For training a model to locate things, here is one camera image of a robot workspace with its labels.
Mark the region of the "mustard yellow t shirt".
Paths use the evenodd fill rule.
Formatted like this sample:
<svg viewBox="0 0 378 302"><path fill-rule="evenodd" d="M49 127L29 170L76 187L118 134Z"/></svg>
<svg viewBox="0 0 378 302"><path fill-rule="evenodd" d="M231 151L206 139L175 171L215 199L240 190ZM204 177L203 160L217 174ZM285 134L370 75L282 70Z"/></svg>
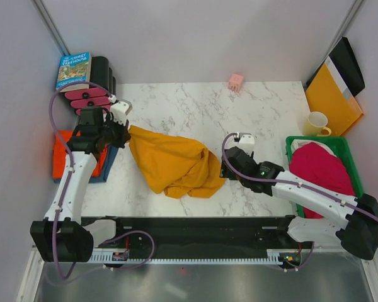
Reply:
<svg viewBox="0 0 378 302"><path fill-rule="evenodd" d="M204 144L131 126L131 154L148 186L169 198L210 198L225 183L221 163Z"/></svg>

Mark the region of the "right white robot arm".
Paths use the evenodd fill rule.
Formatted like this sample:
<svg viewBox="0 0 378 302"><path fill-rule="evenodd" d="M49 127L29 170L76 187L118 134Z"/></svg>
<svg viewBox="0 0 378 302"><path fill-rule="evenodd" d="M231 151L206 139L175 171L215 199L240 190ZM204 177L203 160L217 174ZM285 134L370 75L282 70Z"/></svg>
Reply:
<svg viewBox="0 0 378 302"><path fill-rule="evenodd" d="M254 193L294 201L322 217L294 217L276 231L277 243L285 248L296 242L334 242L350 254L372 260L378 250L378 202L336 193L313 184L272 162L257 163L239 147L222 149L221 176L236 180Z"/></svg>

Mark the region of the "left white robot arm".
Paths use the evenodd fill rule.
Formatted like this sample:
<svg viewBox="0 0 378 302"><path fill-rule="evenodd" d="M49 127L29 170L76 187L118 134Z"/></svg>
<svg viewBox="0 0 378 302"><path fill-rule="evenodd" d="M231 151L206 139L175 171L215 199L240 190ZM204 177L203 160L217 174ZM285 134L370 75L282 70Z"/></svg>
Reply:
<svg viewBox="0 0 378 302"><path fill-rule="evenodd" d="M44 219L33 221L30 234L45 262L87 262L93 249L108 243L120 247L125 231L112 219L82 226L81 212L91 175L108 146L122 148L129 141L127 115L132 109L119 101L109 109L89 106L66 145L66 162L55 198Z"/></svg>

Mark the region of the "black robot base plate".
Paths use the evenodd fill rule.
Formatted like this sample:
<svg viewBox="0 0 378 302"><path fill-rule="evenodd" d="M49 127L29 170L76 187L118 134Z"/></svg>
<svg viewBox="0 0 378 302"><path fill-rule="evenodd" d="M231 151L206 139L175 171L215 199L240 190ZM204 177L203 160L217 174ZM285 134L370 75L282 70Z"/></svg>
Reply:
<svg viewBox="0 0 378 302"><path fill-rule="evenodd" d="M115 217L118 236L135 230L106 248L125 248L138 258L262 258L271 250L307 250L285 232L285 217Z"/></svg>

